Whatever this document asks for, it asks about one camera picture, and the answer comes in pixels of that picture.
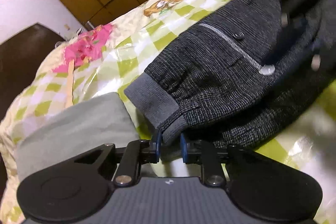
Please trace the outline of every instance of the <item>floral bedsheet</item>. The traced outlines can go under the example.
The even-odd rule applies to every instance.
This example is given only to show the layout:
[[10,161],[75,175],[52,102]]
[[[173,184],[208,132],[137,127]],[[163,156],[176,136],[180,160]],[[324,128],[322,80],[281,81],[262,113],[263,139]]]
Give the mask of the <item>floral bedsheet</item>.
[[[149,138],[146,123],[123,90],[181,32],[230,0],[149,0],[119,17],[102,47],[102,57],[74,71],[73,103],[108,92],[118,92],[142,138]],[[62,61],[66,45],[53,51],[41,64],[33,83],[12,103],[0,124],[0,151],[8,183],[0,208],[0,220],[23,220],[16,200],[16,145],[64,109],[67,73],[53,73]],[[319,223],[336,223],[336,82],[293,125],[258,149],[279,162],[315,177],[324,191],[316,215]],[[158,175],[165,175],[156,165]]]

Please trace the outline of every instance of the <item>white wall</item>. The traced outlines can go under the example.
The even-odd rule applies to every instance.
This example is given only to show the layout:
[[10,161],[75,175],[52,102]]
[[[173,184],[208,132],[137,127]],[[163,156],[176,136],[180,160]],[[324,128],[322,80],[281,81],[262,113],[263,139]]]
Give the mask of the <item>white wall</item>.
[[0,43],[36,22],[63,38],[82,26],[59,0],[0,0]]

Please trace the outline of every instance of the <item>dark gray sweater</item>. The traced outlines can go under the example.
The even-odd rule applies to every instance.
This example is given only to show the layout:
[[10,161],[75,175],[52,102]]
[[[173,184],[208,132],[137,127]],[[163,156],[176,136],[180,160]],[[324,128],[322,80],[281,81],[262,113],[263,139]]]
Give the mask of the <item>dark gray sweater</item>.
[[293,122],[334,78],[334,62],[310,68],[312,45],[330,50],[336,1],[323,0],[274,67],[263,61],[276,43],[278,0],[233,0],[172,41],[125,95],[170,144],[182,131],[255,146]]

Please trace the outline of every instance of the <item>gray ribbed cuff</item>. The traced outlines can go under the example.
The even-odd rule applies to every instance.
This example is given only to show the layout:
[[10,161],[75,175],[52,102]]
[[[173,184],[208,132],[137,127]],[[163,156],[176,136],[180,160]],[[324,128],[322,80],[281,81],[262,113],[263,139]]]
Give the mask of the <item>gray ribbed cuff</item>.
[[[174,98],[146,73],[134,80],[124,93],[155,128],[179,109]],[[163,142],[169,145],[187,127],[185,118],[179,116],[162,132]]]

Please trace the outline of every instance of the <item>snap button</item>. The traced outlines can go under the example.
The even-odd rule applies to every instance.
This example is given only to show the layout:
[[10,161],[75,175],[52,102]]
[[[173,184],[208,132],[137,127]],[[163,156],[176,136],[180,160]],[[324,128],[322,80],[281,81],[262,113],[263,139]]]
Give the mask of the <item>snap button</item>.
[[272,75],[274,72],[275,72],[274,65],[264,65],[259,71],[261,75]]
[[237,40],[242,40],[245,38],[245,35],[242,32],[237,32],[235,34],[233,34],[233,37]]
[[320,68],[320,64],[321,64],[321,57],[319,54],[315,54],[311,61],[311,68],[313,69],[313,71],[318,71]]

